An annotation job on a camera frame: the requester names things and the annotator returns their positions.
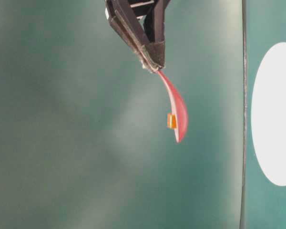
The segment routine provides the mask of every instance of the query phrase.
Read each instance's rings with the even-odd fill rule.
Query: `curved red strip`
[[[186,105],[183,98],[180,96],[178,91],[175,89],[173,84],[168,80],[168,78],[163,74],[163,72],[158,71],[166,90],[170,96],[172,114],[176,116],[177,128],[175,129],[175,137],[177,142],[181,142],[185,136],[187,126],[188,126],[188,115]]]

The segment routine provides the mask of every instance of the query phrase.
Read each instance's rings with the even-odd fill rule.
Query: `orange tag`
[[[171,113],[167,114],[167,127],[170,129],[177,128],[176,116],[174,114],[171,114]]]

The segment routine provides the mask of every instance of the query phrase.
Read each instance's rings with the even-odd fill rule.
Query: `teal background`
[[[239,228],[241,1],[167,9],[164,72],[189,113],[180,144],[163,83],[104,6],[0,0],[0,229]]]
[[[247,0],[246,24],[248,135],[243,226],[286,229],[286,187],[275,186],[263,174],[255,156],[250,123],[257,69],[274,44],[286,42],[286,0]]]

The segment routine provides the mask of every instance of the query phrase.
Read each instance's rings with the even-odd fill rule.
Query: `vertical dark line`
[[[244,54],[244,148],[243,148],[243,182],[242,182],[242,202],[239,228],[244,229],[245,222],[245,169],[246,169],[246,142],[247,142],[247,51],[246,51],[246,0],[243,6],[243,54]]]

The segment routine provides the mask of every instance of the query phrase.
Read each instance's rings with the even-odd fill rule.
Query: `white oval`
[[[286,186],[286,42],[270,48],[258,68],[251,128],[263,173],[272,183]]]

